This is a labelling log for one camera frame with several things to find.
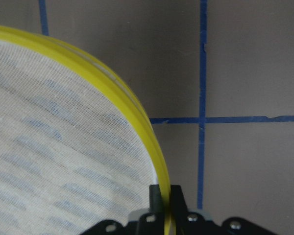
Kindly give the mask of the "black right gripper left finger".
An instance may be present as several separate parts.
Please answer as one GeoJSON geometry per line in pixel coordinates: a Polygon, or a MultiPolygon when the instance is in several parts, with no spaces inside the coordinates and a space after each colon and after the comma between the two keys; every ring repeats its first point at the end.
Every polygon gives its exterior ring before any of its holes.
{"type": "Polygon", "coordinates": [[[165,207],[159,185],[149,186],[148,234],[165,234],[165,207]]]}

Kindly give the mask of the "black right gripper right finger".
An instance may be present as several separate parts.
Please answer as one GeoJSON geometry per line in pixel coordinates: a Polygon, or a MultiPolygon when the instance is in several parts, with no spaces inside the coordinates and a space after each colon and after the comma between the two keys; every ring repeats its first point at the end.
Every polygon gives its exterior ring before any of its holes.
{"type": "Polygon", "coordinates": [[[171,185],[170,209],[175,235],[197,234],[198,213],[189,211],[179,185],[171,185]]]}

